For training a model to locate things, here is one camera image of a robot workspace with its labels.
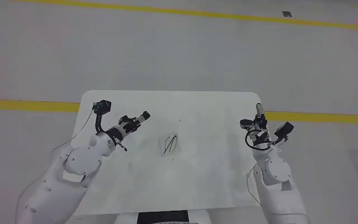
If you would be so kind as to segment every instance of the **small black object on floor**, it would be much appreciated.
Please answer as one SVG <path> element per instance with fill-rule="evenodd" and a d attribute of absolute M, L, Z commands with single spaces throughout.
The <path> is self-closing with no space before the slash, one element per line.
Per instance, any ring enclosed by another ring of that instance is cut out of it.
<path fill-rule="evenodd" d="M 138 214 L 137 224 L 158 222 L 189 222 L 188 211 L 140 212 Z"/>
<path fill-rule="evenodd" d="M 291 14 L 291 12 L 289 12 L 289 11 L 282 11 L 282 14 L 285 16 L 285 17 L 292 17 L 292 14 Z"/>

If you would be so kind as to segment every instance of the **gray floor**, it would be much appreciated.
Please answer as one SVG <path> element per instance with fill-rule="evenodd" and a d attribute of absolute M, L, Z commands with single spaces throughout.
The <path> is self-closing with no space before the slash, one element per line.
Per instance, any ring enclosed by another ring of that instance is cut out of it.
<path fill-rule="evenodd" d="M 287 10 L 294 19 L 358 23 L 352 0 L 106 2 L 268 17 Z M 266 110 L 358 114 L 355 30 L 5 1 L 0 28 L 2 99 L 79 102 L 91 89 L 254 91 Z M 2 223 L 12 223 L 16 197 L 71 137 L 75 120 L 76 113 L 0 111 Z M 312 223 L 357 223 L 357 129 L 295 123 L 283 147 Z M 266 223 L 260 207 L 209 213 L 213 223 Z"/>

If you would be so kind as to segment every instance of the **white table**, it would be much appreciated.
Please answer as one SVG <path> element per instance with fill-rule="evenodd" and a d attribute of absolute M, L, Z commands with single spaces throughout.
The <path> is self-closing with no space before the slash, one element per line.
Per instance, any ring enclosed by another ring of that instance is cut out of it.
<path fill-rule="evenodd" d="M 107 130 L 123 115 L 151 117 L 103 158 L 101 170 L 75 212 L 108 214 L 253 206 L 246 177 L 255 164 L 241 119 L 253 119 L 260 98 L 253 92 L 88 91 L 74 134 L 94 101 L 112 102 L 102 118 Z M 88 144 L 95 115 L 72 146 Z M 177 132 L 181 150 L 162 156 L 158 136 Z M 256 194 L 255 182 L 249 184 Z"/>

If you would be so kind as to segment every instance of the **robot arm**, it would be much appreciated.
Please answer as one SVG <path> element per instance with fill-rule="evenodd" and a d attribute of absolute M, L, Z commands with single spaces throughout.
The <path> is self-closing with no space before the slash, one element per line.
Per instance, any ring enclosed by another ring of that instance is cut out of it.
<path fill-rule="evenodd" d="M 256 105 L 254 120 L 241 120 L 241 128 L 247 130 L 245 142 L 253 149 L 257 165 L 253 168 L 260 205 L 269 223 L 310 223 L 300 193 L 293 181 L 288 163 L 279 156 L 277 146 L 288 140 L 293 125 L 286 122 L 271 141 L 267 120 L 261 104 Z M 247 138 L 253 142 L 249 145 Z"/>
<path fill-rule="evenodd" d="M 102 100 L 93 106 L 97 114 L 96 130 L 88 145 L 60 149 L 50 167 L 41 178 L 40 185 L 22 207 L 17 223 L 20 224 L 62 224 L 74 211 L 97 175 L 102 156 L 109 156 L 116 145 L 126 148 L 121 141 L 136 131 L 150 115 L 144 112 L 138 118 L 122 117 L 118 125 L 104 131 L 101 127 L 102 115 L 111 109 L 111 102 Z M 80 182 L 63 178 L 64 172 L 79 175 Z"/>

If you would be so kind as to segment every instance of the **yellow floor line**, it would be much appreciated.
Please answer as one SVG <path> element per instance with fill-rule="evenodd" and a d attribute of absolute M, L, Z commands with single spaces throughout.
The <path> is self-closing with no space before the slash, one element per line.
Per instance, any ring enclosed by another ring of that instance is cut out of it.
<path fill-rule="evenodd" d="M 77 102 L 0 100 L 0 110 L 76 113 L 78 109 L 79 103 Z M 358 114 L 315 114 L 267 111 L 266 116 L 269 121 L 358 124 Z"/>
<path fill-rule="evenodd" d="M 358 30 L 358 24 L 342 24 L 342 23 L 338 23 L 338 22 L 295 20 L 292 18 L 261 17 L 261 16 L 236 15 L 236 14 L 226 14 L 226 13 L 217 13 L 217 12 L 177 10 L 177 9 L 158 8 L 158 7 L 151 7 L 151 6 L 126 6 L 126 5 L 121 5 L 121 4 L 108 4 L 108 3 L 99 3 L 99 2 L 80 2 L 80 1 L 71 1 L 71 0 L 12 0 L 12 2 L 31 2 L 31 3 L 43 3 L 43 4 L 56 4 L 56 5 L 62 5 L 62 6 L 103 8 L 103 9 L 109 9 L 109 10 L 155 12 L 155 13 L 176 14 L 176 15 L 185 15 L 185 16 L 228 18 L 228 19 L 232 19 L 232 20 L 274 22 L 274 23 L 281 23 L 281 24 L 335 27 L 335 28 L 342 28 L 342 29 Z"/>
<path fill-rule="evenodd" d="M 43 102 L 43 101 L 21 101 L 0 100 L 0 110 L 24 110 L 43 112 L 78 112 L 77 102 Z"/>

